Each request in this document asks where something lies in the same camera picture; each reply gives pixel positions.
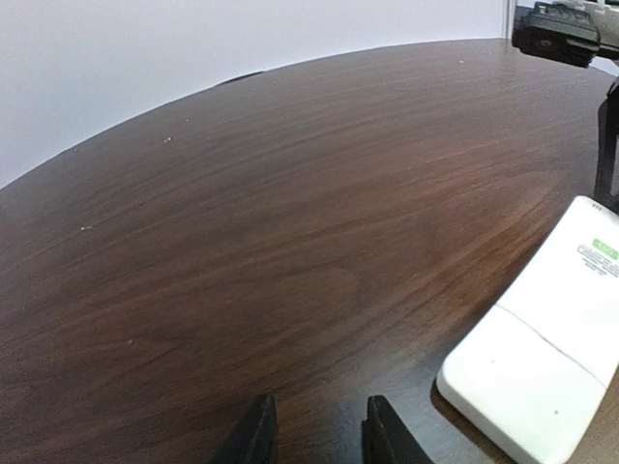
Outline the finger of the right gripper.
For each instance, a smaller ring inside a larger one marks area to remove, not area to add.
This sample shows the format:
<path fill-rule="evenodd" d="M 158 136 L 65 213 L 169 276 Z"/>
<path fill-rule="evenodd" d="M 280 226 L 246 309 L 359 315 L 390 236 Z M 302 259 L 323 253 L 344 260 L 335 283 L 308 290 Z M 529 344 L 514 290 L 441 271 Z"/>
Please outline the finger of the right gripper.
<path fill-rule="evenodd" d="M 612 192 L 618 144 L 618 82 L 616 77 L 598 109 L 598 160 L 593 198 L 598 203 L 617 203 Z"/>

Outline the white remote control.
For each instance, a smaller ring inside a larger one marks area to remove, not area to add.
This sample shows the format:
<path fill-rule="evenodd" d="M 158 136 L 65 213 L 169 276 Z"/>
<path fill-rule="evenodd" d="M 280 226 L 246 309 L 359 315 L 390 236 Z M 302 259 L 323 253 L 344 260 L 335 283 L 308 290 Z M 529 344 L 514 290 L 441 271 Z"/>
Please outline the white remote control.
<path fill-rule="evenodd" d="M 515 462 L 564 463 L 617 366 L 618 217 L 579 196 L 436 386 Z"/>

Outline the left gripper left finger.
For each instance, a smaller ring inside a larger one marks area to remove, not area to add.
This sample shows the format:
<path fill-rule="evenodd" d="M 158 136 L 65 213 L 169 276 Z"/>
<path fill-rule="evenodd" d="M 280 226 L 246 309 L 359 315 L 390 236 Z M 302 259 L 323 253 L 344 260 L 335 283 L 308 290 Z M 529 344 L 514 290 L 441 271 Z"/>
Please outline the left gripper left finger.
<path fill-rule="evenodd" d="M 278 420 L 275 399 L 257 396 L 212 457 L 213 463 L 268 464 L 278 462 Z"/>

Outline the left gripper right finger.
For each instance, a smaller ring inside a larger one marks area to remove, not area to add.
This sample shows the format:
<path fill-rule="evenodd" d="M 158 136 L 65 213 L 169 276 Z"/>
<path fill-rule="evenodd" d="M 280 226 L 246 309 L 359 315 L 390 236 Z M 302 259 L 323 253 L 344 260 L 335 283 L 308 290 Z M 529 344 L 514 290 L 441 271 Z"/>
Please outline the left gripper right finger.
<path fill-rule="evenodd" d="M 368 398 L 362 448 L 365 463 L 433 463 L 384 395 Z"/>

